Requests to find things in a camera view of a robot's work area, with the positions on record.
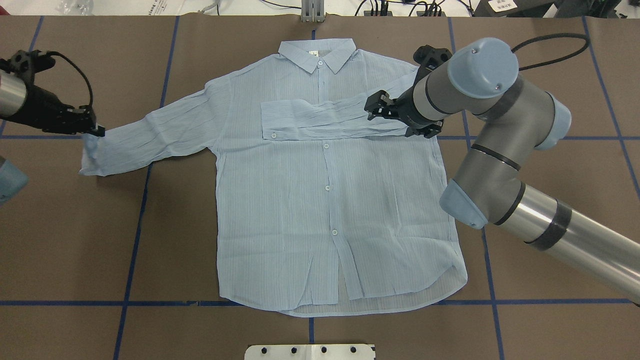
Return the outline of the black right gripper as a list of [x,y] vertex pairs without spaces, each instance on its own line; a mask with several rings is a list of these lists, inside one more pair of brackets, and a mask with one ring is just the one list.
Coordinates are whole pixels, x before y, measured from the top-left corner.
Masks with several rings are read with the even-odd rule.
[[441,111],[434,105],[427,92],[430,73],[446,63],[452,57],[447,48],[434,48],[429,45],[419,47],[413,54],[413,60],[418,69],[413,85],[405,90],[398,98],[380,89],[368,96],[364,110],[367,120],[377,117],[400,121],[407,125],[405,137],[423,136],[430,139],[442,131],[444,119],[450,114]]

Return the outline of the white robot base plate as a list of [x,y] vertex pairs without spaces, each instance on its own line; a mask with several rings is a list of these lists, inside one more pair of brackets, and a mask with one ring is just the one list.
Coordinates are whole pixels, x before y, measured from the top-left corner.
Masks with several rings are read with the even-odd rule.
[[251,345],[245,360],[375,360],[373,344],[272,344]]

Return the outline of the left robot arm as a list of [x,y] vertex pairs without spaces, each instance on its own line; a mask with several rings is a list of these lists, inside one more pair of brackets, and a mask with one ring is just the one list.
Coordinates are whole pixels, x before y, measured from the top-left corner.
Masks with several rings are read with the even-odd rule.
[[[63,103],[53,92],[35,84],[38,73],[52,69],[57,58],[66,61],[87,86],[88,103],[74,107]],[[2,136],[3,140],[54,140],[81,138],[90,158],[98,152],[99,139],[106,129],[98,124],[94,110],[94,92],[85,73],[58,51],[18,50],[9,59],[1,59],[1,120],[29,126],[48,136]]]

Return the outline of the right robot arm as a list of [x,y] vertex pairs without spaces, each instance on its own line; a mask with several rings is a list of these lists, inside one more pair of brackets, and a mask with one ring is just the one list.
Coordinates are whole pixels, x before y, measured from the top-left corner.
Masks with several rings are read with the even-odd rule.
[[482,38],[454,54],[424,45],[413,59],[418,71],[400,96],[382,89],[368,96],[370,120],[400,121],[406,137],[427,139],[462,111],[484,122],[439,199],[441,208],[471,228],[494,224],[638,305],[639,244],[519,180],[533,151],[549,150],[566,136],[572,115],[522,77],[515,49]]

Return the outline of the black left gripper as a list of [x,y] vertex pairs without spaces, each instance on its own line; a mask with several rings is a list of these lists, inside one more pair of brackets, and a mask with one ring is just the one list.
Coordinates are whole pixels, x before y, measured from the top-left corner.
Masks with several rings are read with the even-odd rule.
[[105,137],[91,105],[73,108],[35,84],[37,73],[52,69],[54,52],[19,50],[0,60],[0,117],[2,120],[63,135],[88,134]]

